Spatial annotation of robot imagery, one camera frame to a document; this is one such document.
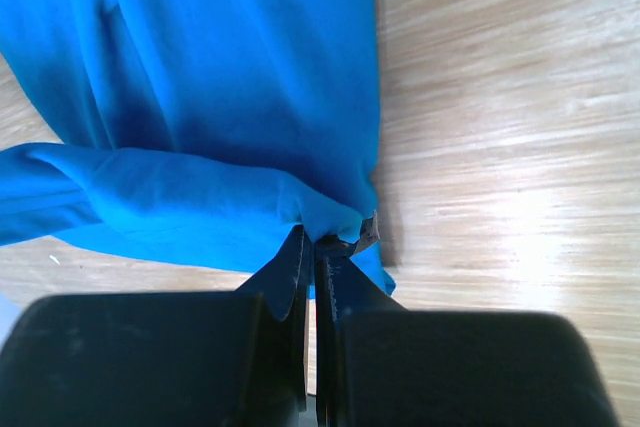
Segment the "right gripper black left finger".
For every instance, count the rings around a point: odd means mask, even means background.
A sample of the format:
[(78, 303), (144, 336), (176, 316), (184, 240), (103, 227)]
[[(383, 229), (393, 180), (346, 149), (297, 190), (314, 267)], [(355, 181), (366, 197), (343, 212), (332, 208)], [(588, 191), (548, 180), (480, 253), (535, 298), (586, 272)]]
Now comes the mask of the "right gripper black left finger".
[(233, 291), (44, 297), (1, 352), (5, 426), (295, 426), (308, 238)]

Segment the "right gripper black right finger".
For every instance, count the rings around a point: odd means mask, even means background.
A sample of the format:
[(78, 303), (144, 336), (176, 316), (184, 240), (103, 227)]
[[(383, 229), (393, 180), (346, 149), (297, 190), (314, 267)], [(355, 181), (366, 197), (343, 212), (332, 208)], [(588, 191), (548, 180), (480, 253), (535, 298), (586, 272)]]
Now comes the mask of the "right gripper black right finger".
[(322, 426), (615, 426), (591, 351), (544, 312), (416, 311), (353, 262), (377, 242), (315, 245), (316, 416)]

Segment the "blue t shirt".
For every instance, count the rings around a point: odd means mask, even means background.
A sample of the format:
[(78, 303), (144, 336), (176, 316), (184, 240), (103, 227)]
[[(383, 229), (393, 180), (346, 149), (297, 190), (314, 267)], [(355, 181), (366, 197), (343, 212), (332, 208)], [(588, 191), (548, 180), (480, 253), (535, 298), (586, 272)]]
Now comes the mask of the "blue t shirt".
[(1, 241), (253, 272), (378, 201), (375, 0), (1, 0), (57, 134), (1, 154)]

